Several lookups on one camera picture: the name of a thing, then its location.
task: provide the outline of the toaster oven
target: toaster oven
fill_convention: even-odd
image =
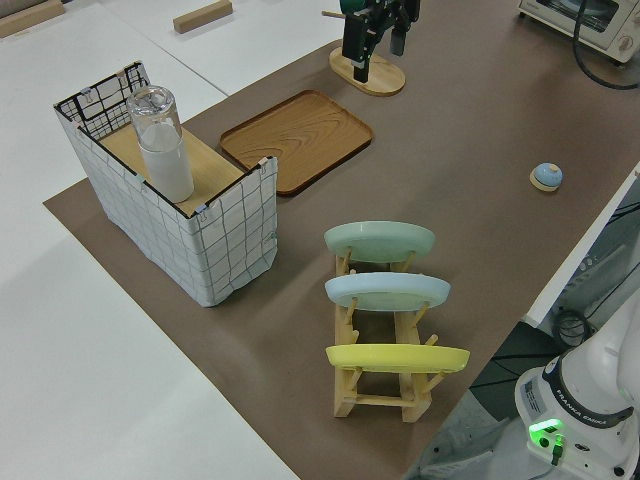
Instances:
[[[586,0],[580,42],[625,63],[640,48],[640,0]],[[521,0],[528,15],[573,37],[582,0]]]

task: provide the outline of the green light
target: green light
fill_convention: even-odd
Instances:
[[[540,439],[544,437],[544,432],[553,433],[562,427],[562,422],[558,419],[551,418],[544,422],[534,423],[529,427],[529,435],[535,444],[540,443]]]

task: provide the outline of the small blue round object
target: small blue round object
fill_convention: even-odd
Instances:
[[[531,181],[541,190],[555,190],[562,183],[562,170],[553,163],[541,163],[531,172]]]

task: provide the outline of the white grid-patterned basket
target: white grid-patterned basket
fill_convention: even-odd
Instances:
[[[135,63],[54,106],[107,217],[202,306],[222,302],[276,255],[275,158],[186,216],[100,145],[129,123],[125,101],[149,80]]]

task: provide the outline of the brown tabletop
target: brown tabletop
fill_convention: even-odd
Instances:
[[[387,42],[377,52],[390,58]],[[569,40],[518,19],[511,0],[423,2],[405,55],[394,59],[407,84],[393,97],[367,96],[337,77],[327,63],[334,47],[186,122],[219,150],[224,131],[316,89],[375,135],[364,151],[278,201],[273,267],[220,306],[199,307],[148,262],[106,220],[86,180],[47,206],[302,479],[401,478],[636,165],[640,99],[589,80]],[[565,175],[553,194],[528,180],[547,161]],[[323,233],[360,220],[410,222],[436,234],[412,271],[443,278],[452,291],[422,320],[421,336],[435,332],[439,344],[471,351],[467,369],[447,377],[415,424],[388,407],[331,415],[324,348],[333,343],[333,304],[323,284],[334,260]],[[371,339],[389,335],[383,316],[369,326]]]

